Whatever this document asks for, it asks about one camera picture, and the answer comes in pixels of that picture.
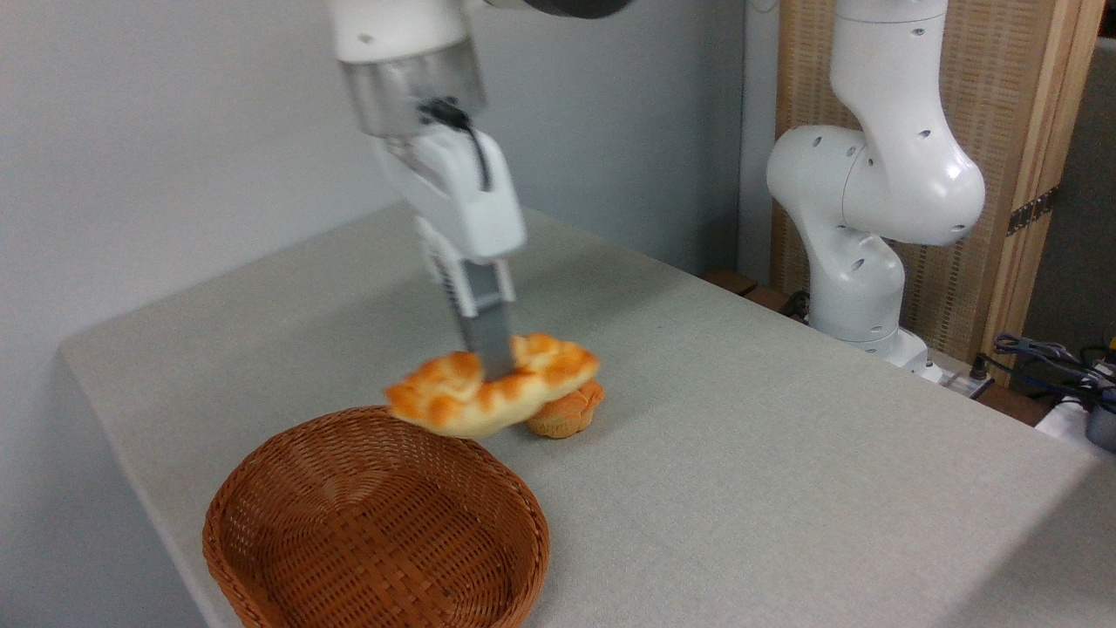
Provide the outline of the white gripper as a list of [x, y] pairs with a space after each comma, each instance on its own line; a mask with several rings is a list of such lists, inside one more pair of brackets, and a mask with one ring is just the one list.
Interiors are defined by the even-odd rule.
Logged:
[[466, 350], [478, 355], [485, 381], [506, 378], [514, 370], [507, 319], [514, 287], [503, 259], [483, 263], [517, 253], [527, 240], [506, 155], [483, 132], [444, 125], [375, 147], [386, 178], [422, 215], [422, 248]]

